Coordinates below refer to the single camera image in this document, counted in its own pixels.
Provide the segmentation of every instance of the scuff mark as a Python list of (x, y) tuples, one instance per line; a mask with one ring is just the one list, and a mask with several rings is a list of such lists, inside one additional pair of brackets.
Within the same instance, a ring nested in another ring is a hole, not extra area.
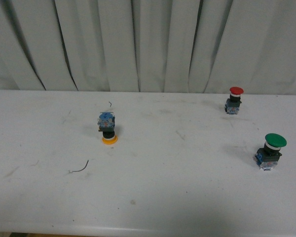
[(221, 119), (223, 119), (223, 120), (228, 120), (228, 121), (230, 121), (230, 120), (249, 121), (249, 119), (246, 119), (246, 118), (236, 118), (236, 117), (228, 117), (228, 118), (226, 118), (226, 117), (221, 117)]
[(69, 111), (69, 113), (66, 116), (62, 116), (63, 121), (62, 121), (61, 124), (64, 124), (67, 121), (68, 117), (70, 116), (70, 113), (71, 113), (71, 110)]
[(14, 172), (17, 171), (18, 168), (19, 168), (19, 166), (16, 167), (16, 168), (14, 168), (11, 172), (7, 173), (7, 174), (4, 176), (4, 178), (7, 178), (7, 177), (11, 176), (12, 174), (14, 174)]
[(177, 130), (176, 130), (176, 134), (178, 134), (181, 137), (181, 139), (185, 141), (185, 135), (182, 136), (182, 134), (180, 134)]
[(130, 154), (131, 154), (133, 157), (137, 157), (137, 156), (138, 156), (138, 154), (135, 153), (135, 152), (130, 152)]
[(160, 112), (161, 114), (171, 114), (171, 113), (172, 113), (170, 110), (167, 110), (167, 109), (159, 110), (159, 112)]
[(38, 164), (39, 160), (36, 162), (36, 164), (31, 164), (31, 166), (36, 166)]
[(87, 179), (90, 178), (90, 176), (92, 176), (92, 173), (91, 172), (87, 172), (86, 175), (78, 177), (78, 180), (87, 180)]

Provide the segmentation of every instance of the thin wire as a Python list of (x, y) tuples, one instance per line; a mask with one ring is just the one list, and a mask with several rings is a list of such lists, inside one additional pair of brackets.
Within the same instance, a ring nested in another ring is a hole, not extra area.
[(87, 167), (88, 163), (89, 163), (89, 160), (87, 161), (87, 164), (85, 164), (85, 167), (84, 167), (83, 169), (81, 169), (81, 170), (74, 170), (74, 171), (70, 171), (70, 170), (69, 170), (69, 173), (83, 171), (83, 170)]

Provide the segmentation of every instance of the white curtain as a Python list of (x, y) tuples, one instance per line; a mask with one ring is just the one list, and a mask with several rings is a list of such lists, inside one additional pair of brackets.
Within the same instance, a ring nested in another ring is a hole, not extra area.
[(0, 0), (0, 89), (296, 94), (296, 0)]

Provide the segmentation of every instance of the white table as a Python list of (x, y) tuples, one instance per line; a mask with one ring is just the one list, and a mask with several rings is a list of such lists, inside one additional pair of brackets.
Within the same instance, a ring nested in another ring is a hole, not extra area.
[[(296, 96), (244, 94), (238, 115), (228, 97), (0, 91), (0, 231), (296, 236)], [(253, 155), (271, 132), (288, 145), (262, 171)]]

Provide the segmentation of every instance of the black wire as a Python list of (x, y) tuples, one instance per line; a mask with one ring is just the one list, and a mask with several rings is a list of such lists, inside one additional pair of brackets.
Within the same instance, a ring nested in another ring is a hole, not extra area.
[(87, 167), (88, 163), (89, 163), (89, 160), (87, 161), (87, 164), (85, 164), (85, 167), (83, 169), (81, 169), (81, 170), (75, 170), (75, 171), (70, 171), (70, 173), (71, 172), (80, 172), (80, 171), (83, 171)]

